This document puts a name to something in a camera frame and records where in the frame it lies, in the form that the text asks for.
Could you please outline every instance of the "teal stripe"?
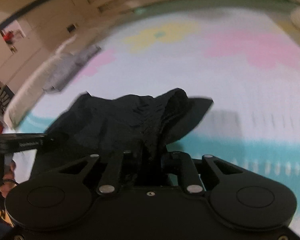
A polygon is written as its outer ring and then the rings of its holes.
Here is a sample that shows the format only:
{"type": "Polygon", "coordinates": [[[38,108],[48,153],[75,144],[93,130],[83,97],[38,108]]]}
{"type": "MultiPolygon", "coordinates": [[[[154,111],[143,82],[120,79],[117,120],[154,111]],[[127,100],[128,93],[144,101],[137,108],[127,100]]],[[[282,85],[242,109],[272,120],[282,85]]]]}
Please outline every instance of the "teal stripe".
{"type": "Polygon", "coordinates": [[[189,153],[193,158],[211,154],[228,162],[234,159],[239,166],[248,161],[248,169],[258,162],[258,173],[289,187],[297,196],[300,214],[300,171],[296,174],[295,164],[300,165],[300,144],[277,143],[267,141],[243,141],[234,139],[207,138],[192,132],[181,140],[167,146],[169,151],[177,150],[189,153]],[[265,174],[266,162],[270,162],[270,173],[265,174]],[[275,174],[277,163],[281,164],[280,174],[275,174]],[[285,164],[291,163],[291,174],[285,173],[285,164]]]}
{"type": "Polygon", "coordinates": [[[29,113],[19,124],[18,131],[22,133],[43,133],[54,120],[53,118],[37,117],[29,113]]]}

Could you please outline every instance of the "gray cloth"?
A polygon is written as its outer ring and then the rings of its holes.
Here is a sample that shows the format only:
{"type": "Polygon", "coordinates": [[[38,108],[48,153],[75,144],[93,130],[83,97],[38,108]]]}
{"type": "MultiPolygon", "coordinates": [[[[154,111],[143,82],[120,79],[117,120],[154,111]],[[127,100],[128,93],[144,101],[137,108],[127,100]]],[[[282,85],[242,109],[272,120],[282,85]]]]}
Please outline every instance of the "gray cloth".
{"type": "Polygon", "coordinates": [[[57,63],[55,70],[51,73],[43,86],[43,91],[46,93],[61,92],[72,78],[74,78],[99,51],[101,51],[101,48],[93,44],[75,55],[69,54],[66,56],[57,63]]]}

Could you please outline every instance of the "yellow pattern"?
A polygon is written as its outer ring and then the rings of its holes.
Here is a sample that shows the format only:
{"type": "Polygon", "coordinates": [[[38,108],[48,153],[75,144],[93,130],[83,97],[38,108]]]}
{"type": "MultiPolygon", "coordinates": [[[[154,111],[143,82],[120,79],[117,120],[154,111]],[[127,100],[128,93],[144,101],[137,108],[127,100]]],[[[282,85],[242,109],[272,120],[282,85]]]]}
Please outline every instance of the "yellow pattern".
{"type": "Polygon", "coordinates": [[[167,23],[156,28],[145,29],[137,35],[125,38],[124,42],[131,45],[131,52],[139,52],[157,41],[163,43],[181,41],[186,35],[198,29],[198,24],[194,22],[167,23]]]}

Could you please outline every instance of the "pink pattern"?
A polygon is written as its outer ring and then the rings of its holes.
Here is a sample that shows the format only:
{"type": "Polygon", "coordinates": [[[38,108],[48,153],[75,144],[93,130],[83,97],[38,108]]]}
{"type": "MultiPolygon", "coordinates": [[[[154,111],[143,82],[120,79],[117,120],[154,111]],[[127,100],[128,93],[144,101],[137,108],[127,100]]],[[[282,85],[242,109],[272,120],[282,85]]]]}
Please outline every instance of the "pink pattern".
{"type": "Polygon", "coordinates": [[[204,53],[207,57],[244,54],[249,64],[262,69],[275,68],[278,63],[299,67],[300,47],[281,34],[235,30],[208,34],[204,39],[211,41],[204,53]]]}
{"type": "Polygon", "coordinates": [[[98,68],[115,60],[114,50],[108,49],[100,52],[92,58],[88,64],[77,74],[73,82],[79,81],[82,77],[92,77],[98,72],[98,68]]]}

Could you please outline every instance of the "cable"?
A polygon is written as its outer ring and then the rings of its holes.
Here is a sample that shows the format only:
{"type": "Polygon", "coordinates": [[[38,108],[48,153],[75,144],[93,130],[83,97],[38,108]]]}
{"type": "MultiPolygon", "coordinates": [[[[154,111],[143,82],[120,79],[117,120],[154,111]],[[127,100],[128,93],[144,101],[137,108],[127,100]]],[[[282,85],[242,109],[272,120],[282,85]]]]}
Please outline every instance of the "cable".
{"type": "Polygon", "coordinates": [[[13,180],[13,179],[4,179],[3,182],[11,182],[11,183],[15,184],[16,186],[19,185],[19,183],[16,182],[15,180],[13,180]]]}

